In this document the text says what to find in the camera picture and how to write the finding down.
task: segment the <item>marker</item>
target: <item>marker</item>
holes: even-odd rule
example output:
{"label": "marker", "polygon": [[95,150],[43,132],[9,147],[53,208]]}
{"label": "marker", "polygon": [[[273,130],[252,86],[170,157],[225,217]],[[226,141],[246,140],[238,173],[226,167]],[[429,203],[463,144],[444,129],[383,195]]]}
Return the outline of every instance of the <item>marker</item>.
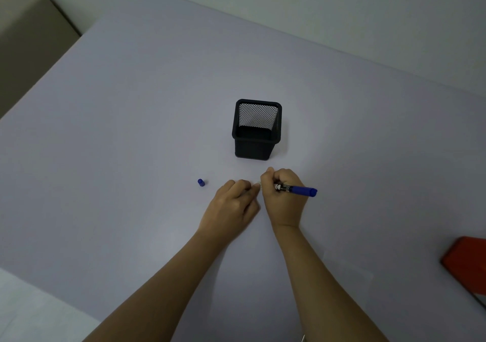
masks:
{"label": "marker", "polygon": [[291,192],[297,195],[310,196],[311,198],[317,194],[317,190],[312,187],[290,186],[284,184],[275,184],[275,190]]}

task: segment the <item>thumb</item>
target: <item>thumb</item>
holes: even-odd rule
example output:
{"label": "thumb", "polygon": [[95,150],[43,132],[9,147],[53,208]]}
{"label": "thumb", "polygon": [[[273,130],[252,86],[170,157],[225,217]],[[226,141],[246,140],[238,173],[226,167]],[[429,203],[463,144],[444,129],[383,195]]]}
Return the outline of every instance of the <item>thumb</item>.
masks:
{"label": "thumb", "polygon": [[275,186],[273,182],[273,175],[275,170],[273,167],[268,167],[267,171],[260,176],[261,191],[264,196],[275,195]]}

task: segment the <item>left hand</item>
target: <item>left hand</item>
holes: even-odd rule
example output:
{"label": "left hand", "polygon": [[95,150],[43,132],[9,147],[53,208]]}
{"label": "left hand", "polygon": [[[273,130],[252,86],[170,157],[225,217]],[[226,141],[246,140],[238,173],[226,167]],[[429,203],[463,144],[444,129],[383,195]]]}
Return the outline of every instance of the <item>left hand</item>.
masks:
{"label": "left hand", "polygon": [[256,197],[260,185],[229,180],[219,188],[201,219],[196,234],[221,246],[228,245],[260,210]]}

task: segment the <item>black mesh pen holder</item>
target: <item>black mesh pen holder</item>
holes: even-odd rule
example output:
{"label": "black mesh pen holder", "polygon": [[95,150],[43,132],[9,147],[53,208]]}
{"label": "black mesh pen holder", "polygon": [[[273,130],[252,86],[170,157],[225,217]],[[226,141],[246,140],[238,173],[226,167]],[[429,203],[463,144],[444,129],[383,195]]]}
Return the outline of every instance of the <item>black mesh pen holder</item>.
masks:
{"label": "black mesh pen holder", "polygon": [[235,155],[268,160],[280,142],[282,106],[271,101],[240,99],[233,121]]}

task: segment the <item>white wall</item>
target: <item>white wall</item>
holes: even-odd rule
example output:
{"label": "white wall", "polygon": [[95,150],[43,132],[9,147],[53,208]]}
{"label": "white wall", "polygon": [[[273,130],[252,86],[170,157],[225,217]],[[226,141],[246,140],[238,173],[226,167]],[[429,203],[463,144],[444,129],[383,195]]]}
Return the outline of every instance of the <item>white wall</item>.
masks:
{"label": "white wall", "polygon": [[[85,32],[115,0],[54,0]],[[191,0],[486,96],[486,0]]]}

